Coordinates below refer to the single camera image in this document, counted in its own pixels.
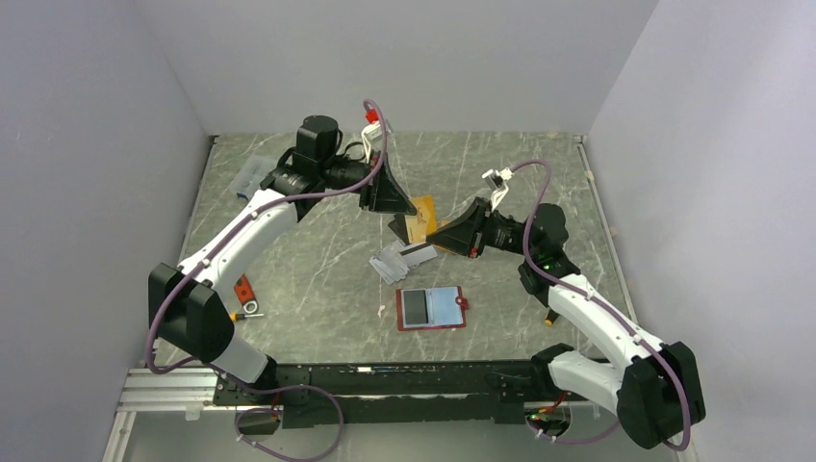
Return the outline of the black card holder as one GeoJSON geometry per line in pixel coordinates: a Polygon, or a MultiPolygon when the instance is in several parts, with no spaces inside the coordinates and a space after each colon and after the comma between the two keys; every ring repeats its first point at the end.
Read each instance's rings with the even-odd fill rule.
{"type": "Polygon", "coordinates": [[[387,223],[387,226],[404,244],[410,243],[407,224],[403,215],[393,215],[393,218],[387,223]]]}

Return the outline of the single orange card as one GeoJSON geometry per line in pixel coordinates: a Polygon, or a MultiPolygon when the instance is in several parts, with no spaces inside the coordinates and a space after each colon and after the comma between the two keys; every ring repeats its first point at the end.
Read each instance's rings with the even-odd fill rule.
{"type": "Polygon", "coordinates": [[[416,213],[404,218],[408,242],[410,244],[424,243],[427,235],[432,234],[437,229],[433,198],[431,195],[413,197],[411,203],[416,209],[416,213]]]}

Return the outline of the white magnetic stripe card stack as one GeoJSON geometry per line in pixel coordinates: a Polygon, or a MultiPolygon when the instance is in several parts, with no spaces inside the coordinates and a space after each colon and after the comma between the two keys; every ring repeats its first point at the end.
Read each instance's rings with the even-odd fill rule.
{"type": "Polygon", "coordinates": [[[395,241],[369,259],[369,263],[381,280],[387,285],[401,281],[417,266],[435,259],[439,255],[432,244],[417,243],[405,245],[395,241]]]}

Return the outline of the red leather wallet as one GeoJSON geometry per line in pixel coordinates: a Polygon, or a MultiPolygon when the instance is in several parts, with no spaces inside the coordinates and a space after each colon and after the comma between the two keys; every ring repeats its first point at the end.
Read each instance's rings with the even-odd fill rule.
{"type": "Polygon", "coordinates": [[[457,329],[467,325],[466,313],[469,302],[460,286],[427,289],[399,289],[395,291],[396,328],[399,331],[457,329]],[[428,308],[428,324],[406,326],[403,321],[402,292],[425,290],[428,308]]]}

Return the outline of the single black card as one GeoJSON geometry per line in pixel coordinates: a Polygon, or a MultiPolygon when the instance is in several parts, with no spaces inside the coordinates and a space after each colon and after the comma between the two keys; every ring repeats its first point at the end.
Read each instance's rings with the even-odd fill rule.
{"type": "Polygon", "coordinates": [[[402,292],[403,321],[406,326],[428,324],[428,308],[425,290],[402,292]]]}

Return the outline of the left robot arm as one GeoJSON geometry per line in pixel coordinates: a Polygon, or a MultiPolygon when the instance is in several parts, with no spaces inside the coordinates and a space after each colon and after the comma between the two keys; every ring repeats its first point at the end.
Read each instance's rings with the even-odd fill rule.
{"type": "Polygon", "coordinates": [[[387,122],[377,119],[369,128],[377,133],[379,147],[350,159],[339,152],[343,133],[334,118],[306,117],[295,145],[224,229],[181,263],[159,264],[150,272],[145,352],[149,370],[171,370],[155,363],[153,347],[163,339],[191,360],[239,381],[239,392],[251,403],[262,404],[274,396],[279,385],[276,361],[237,333],[222,297],[264,250],[324,198],[357,193],[359,206],[366,211],[416,212],[388,167],[387,122]]]}

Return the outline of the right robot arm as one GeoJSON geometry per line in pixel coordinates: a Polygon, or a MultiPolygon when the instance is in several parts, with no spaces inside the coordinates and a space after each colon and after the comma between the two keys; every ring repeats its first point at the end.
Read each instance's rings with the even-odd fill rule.
{"type": "Polygon", "coordinates": [[[484,198],[465,214],[429,234],[427,242],[475,259],[487,247],[519,254],[525,291],[554,321],[576,327],[602,353],[584,356],[566,344],[531,359],[530,386],[542,399],[571,392],[617,417],[620,428],[643,449],[687,437],[706,409],[697,360],[686,344],[667,344],[612,305],[568,257],[561,207],[541,203],[526,221],[505,217],[484,198]]]}

